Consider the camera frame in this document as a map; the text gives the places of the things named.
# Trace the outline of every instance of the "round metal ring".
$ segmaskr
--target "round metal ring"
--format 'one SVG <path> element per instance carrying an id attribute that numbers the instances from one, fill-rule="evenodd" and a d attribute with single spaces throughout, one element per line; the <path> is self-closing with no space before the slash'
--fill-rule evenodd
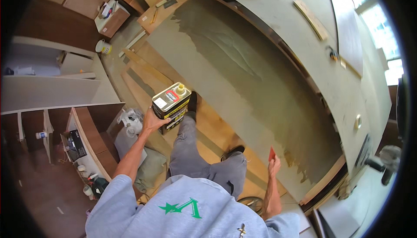
<path id="1" fill-rule="evenodd" d="M 355 119 L 355 128 L 359 129 L 362 126 L 362 117 L 361 115 L 357 115 Z"/>

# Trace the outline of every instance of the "hand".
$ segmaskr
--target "hand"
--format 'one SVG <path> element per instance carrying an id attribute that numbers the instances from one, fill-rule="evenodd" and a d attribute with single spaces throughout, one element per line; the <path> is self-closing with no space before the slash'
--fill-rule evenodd
<path id="1" fill-rule="evenodd" d="M 145 117 L 143 118 L 143 130 L 147 133 L 152 133 L 158 130 L 162 125 L 169 123 L 171 118 L 167 118 L 164 120 L 160 120 L 154 113 L 152 106 L 148 108 L 145 113 Z"/>
<path id="2" fill-rule="evenodd" d="M 275 178 L 279 169 L 281 168 L 281 160 L 275 155 L 268 164 L 269 177 Z"/>

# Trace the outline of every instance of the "green logo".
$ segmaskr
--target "green logo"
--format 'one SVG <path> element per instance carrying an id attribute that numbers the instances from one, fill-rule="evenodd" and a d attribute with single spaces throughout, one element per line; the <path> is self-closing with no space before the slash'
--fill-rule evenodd
<path id="1" fill-rule="evenodd" d="M 168 203 L 166 203 L 165 206 L 159 206 L 159 208 L 165 210 L 165 214 L 168 213 L 181 213 L 181 210 L 184 209 L 185 207 L 192 205 L 193 206 L 193 214 L 191 214 L 192 217 L 194 218 L 199 218 L 201 219 L 200 215 L 199 215 L 199 209 L 197 208 L 197 203 L 198 201 L 196 199 L 192 199 L 190 198 L 190 200 L 184 204 L 181 204 L 179 207 L 177 207 L 178 204 L 174 204 L 174 205 L 170 205 Z"/>

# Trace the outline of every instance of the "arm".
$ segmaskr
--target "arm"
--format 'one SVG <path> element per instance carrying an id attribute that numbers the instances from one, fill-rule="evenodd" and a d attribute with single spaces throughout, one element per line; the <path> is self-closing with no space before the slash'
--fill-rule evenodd
<path id="1" fill-rule="evenodd" d="M 279 198 L 275 178 L 280 167 L 281 162 L 279 158 L 275 156 L 268 165 L 268 187 L 266 188 L 262 206 L 262 219 L 264 221 L 281 213 L 281 199 Z"/>
<path id="2" fill-rule="evenodd" d="M 170 121 L 171 118 L 160 120 L 155 115 L 152 107 L 149 107 L 146 111 L 145 117 L 143 118 L 143 128 L 138 136 L 138 140 L 133 144 L 122 160 L 120 160 L 116 171 L 114 172 L 113 178 L 117 175 L 127 175 L 132 179 L 133 184 L 136 178 L 136 173 L 138 172 L 138 166 L 141 161 L 142 150 L 145 146 L 146 140 L 152 132 L 158 130 L 160 126 Z"/>

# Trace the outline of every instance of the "gray sweatshirt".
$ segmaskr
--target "gray sweatshirt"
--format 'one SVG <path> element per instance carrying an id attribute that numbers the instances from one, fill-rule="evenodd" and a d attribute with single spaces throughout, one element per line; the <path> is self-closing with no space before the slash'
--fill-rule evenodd
<path id="1" fill-rule="evenodd" d="M 132 180 L 116 176 L 86 222 L 94 237 L 298 237 L 299 216 L 275 215 L 266 221 L 238 203 L 219 184 L 205 178 L 175 175 L 146 205 L 137 205 Z"/>

